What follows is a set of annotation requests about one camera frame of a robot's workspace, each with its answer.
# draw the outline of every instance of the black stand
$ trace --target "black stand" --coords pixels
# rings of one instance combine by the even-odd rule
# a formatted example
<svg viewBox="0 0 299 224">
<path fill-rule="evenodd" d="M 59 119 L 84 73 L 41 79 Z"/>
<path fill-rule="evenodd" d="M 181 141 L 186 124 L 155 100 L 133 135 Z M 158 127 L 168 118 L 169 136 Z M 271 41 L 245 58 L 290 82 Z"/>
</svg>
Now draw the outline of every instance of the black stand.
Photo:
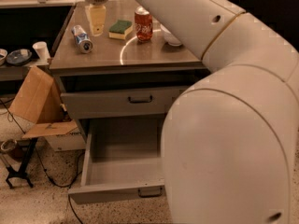
<svg viewBox="0 0 299 224">
<path fill-rule="evenodd" d="M 31 156 L 32 156 L 32 154 L 35 150 L 36 142 L 37 142 L 37 138 L 34 138 L 34 139 L 30 140 L 28 148 L 27 148 L 27 150 L 26 150 L 26 152 L 25 152 L 25 154 L 24 154 L 24 156 L 21 160 L 21 166 L 19 168 L 19 171 L 15 171 L 13 169 L 13 167 L 6 161 L 4 156 L 1 157 L 1 160 L 3 161 L 3 163 L 5 164 L 5 166 L 7 167 L 8 172 L 9 172 L 6 181 L 7 181 L 8 185 L 11 189 L 13 189 L 13 186 L 10 183 L 9 179 L 12 178 L 12 177 L 18 177 L 18 178 L 21 178 L 21 179 L 25 179 L 27 181 L 28 185 L 30 186 L 30 188 L 32 188 L 34 186 L 31 183 L 31 181 L 28 177 L 28 174 L 26 173 L 26 168 L 27 168 L 29 160 L 31 159 Z"/>
</svg>

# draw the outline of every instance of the white bowl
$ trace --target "white bowl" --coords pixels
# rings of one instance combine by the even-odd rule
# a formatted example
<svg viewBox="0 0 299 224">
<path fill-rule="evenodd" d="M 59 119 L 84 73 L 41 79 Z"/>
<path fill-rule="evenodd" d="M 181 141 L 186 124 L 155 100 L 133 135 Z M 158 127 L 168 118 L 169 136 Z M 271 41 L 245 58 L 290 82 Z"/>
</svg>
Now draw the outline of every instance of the white bowl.
<svg viewBox="0 0 299 224">
<path fill-rule="evenodd" d="M 166 27 L 164 27 L 162 24 L 161 24 L 161 31 L 162 31 L 164 40 L 166 42 L 168 42 L 169 45 L 174 46 L 174 47 L 181 45 L 181 42 L 174 35 L 172 35 L 168 31 L 168 29 Z"/>
<path fill-rule="evenodd" d="M 7 57 L 7 51 L 4 49 L 0 49 L 0 65 L 2 65 Z"/>
</svg>

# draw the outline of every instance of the blue and silver can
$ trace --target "blue and silver can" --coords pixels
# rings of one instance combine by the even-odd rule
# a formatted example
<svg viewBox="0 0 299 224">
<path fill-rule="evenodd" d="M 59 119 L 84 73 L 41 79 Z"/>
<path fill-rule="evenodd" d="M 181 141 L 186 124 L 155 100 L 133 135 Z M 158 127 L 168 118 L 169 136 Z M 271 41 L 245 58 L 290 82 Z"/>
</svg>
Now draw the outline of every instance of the blue and silver can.
<svg viewBox="0 0 299 224">
<path fill-rule="evenodd" d="M 76 25 L 72 28 L 72 34 L 74 35 L 79 51 L 82 53 L 89 53 L 92 51 L 93 42 L 80 25 Z"/>
</svg>

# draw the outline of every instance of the green sponge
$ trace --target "green sponge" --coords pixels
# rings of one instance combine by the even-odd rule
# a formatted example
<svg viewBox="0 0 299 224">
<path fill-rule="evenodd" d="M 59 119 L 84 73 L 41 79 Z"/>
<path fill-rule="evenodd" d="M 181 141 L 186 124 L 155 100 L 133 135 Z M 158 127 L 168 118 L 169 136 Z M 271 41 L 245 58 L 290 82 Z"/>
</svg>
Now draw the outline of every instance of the green sponge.
<svg viewBox="0 0 299 224">
<path fill-rule="evenodd" d="M 114 39 L 122 39 L 133 31 L 131 21 L 118 20 L 109 28 L 109 37 Z"/>
</svg>

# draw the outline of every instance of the white paper cup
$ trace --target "white paper cup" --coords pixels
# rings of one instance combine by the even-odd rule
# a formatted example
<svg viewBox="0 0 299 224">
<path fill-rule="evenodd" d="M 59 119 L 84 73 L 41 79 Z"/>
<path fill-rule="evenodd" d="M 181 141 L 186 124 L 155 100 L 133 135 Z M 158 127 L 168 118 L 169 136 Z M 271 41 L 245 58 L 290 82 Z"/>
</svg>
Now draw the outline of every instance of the white paper cup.
<svg viewBox="0 0 299 224">
<path fill-rule="evenodd" d="M 36 51 L 40 60 L 46 61 L 48 58 L 50 58 L 46 42 L 44 41 L 36 42 L 32 47 Z"/>
</svg>

